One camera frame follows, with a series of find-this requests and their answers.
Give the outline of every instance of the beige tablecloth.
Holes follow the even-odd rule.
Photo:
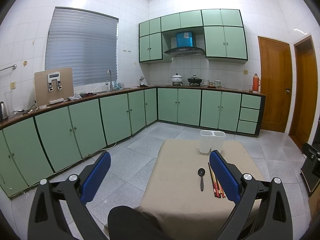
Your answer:
[[[225,141],[221,155],[242,173],[264,180],[240,142]],[[136,209],[154,216],[163,232],[175,240],[212,240],[235,204],[227,198],[214,197],[208,161],[209,155],[199,152],[197,140],[165,140]],[[205,169],[203,192],[199,168]],[[252,213],[259,204],[260,200],[255,202]]]

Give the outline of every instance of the window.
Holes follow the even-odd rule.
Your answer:
[[[55,8],[49,28],[45,70],[72,67],[73,85],[101,83],[111,70],[117,80],[118,19],[71,8]]]

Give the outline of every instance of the wooden countertop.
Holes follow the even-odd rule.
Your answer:
[[[81,99],[77,99],[77,100],[73,100],[73,101],[66,101],[66,102],[61,102],[61,103],[56,103],[53,105],[49,105],[49,108],[45,108],[45,109],[38,109],[38,110],[34,110],[29,114],[17,114],[9,119],[7,119],[6,121],[0,123],[0,130],[3,128],[6,128],[12,124],[15,124],[17,122],[23,121],[25,119],[28,119],[30,117],[36,116],[38,114],[42,114],[45,112],[49,112],[51,110],[54,109],[58,109],[58,108],[62,108],[65,106],[70,106],[70,105],[74,105],[80,102],[85,102],[85,101],[89,101],[92,99],[97,99],[97,98],[103,98],[103,97],[109,97],[109,96],[113,96],[113,95],[119,95],[119,94],[125,94],[128,92],[134,92],[134,91],[139,91],[139,90],[145,90],[145,89],[152,89],[152,88],[183,88],[183,89],[201,89],[201,90],[215,90],[215,91],[224,91],[224,92],[234,92],[234,93],[240,93],[240,94],[249,94],[249,95],[257,95],[257,96],[265,96],[264,94],[261,93],[250,93],[248,90],[238,90],[238,89],[229,89],[229,88],[208,88],[208,87],[192,87],[192,86],[172,86],[172,85],[149,85],[148,87],[136,87],[136,88],[124,88],[121,90],[113,90],[111,92],[106,92],[103,94],[97,94],[94,96],[87,96]]]

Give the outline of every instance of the tiled floor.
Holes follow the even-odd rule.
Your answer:
[[[111,168],[94,200],[87,203],[87,208],[99,227],[103,229],[113,207],[135,207],[140,204],[159,148],[165,139],[196,140],[199,131],[200,129],[157,122],[110,149]],[[273,177],[282,179],[289,199],[294,239],[299,239],[310,222],[308,196],[300,176],[305,158],[299,149],[287,134],[266,130],[261,130],[259,138],[227,134],[227,140],[238,140],[244,145],[266,180],[270,181]],[[97,158],[98,155],[89,158],[56,176],[51,182],[65,180],[71,174],[79,174]],[[28,217],[34,194],[35,190],[30,190],[12,200],[13,215],[22,240],[27,240]],[[66,202],[61,201],[61,205],[71,232],[82,239]]]

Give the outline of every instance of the spoon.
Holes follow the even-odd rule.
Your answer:
[[[204,168],[200,168],[200,169],[198,170],[198,175],[201,177],[201,182],[200,182],[200,189],[201,189],[201,191],[203,191],[203,176],[204,176],[204,174],[205,174]]]

